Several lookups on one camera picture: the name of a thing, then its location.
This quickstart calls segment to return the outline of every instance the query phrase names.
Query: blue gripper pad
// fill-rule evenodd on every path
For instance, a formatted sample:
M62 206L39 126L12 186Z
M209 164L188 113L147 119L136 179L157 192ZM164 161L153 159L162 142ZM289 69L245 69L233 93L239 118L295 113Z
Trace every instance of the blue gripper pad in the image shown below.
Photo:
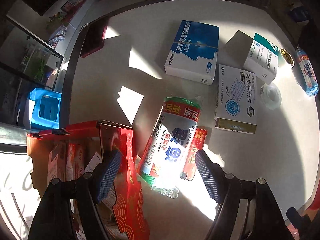
M113 150L108 154L108 160L103 163L99 163L93 171L95 180L94 186L97 192L95 192L97 203L100 203L108 195L108 192L116 178L116 175L120 168L121 152Z
M196 166L210 198L221 204L225 197L224 171L217 163L212 163L204 150L196 152Z

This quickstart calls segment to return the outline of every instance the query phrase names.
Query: wall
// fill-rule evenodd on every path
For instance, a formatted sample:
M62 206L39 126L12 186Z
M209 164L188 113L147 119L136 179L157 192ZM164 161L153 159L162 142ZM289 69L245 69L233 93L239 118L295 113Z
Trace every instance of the wall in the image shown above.
M27 36L22 30L14 27L0 47L0 61L15 69L18 68L25 55Z
M41 17L22 0L16 0L8 15L42 40L48 41L50 36L46 31L48 17Z

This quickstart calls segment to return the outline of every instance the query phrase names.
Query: clear tape roll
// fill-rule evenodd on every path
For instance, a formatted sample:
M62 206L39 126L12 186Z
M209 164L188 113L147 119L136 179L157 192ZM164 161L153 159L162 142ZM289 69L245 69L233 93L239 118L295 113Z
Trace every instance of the clear tape roll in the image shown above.
M292 68L294 66L293 58L291 57L290 53L281 48L278 51L278 67L289 67Z
M270 110L276 109L281 105L281 93L279 88L271 83L270 85L264 84L260 89L260 97L263 103Z

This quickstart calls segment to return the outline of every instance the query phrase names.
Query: logo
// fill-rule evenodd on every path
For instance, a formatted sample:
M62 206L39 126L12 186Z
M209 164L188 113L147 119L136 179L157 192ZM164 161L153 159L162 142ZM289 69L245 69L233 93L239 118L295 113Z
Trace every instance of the logo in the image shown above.
M226 111L232 116L237 116L237 114L240 112L238 103L234 100L229 100L226 103Z
M250 117L254 116L254 109L252 108L252 106L247 107L247 115Z
M211 72L211 66L212 66L211 62L208 62L208 64L207 64L207 71L206 71L207 74L210 74L210 72Z
M278 47L276 45L274 45L272 42L270 42L270 41L268 41L268 42L275 49L274 53L277 54L278 53Z

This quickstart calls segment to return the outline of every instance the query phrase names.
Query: white medicine box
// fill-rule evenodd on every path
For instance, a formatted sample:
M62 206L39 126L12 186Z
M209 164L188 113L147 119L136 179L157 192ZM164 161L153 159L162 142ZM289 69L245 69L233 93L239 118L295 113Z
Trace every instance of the white medicine box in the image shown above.
M219 91L214 119L221 130L253 134L257 128L254 73L219 65Z
M277 75L278 47L256 33L243 67L270 85Z
M165 62L165 72L211 85L216 70L218 43L219 27L182 21Z

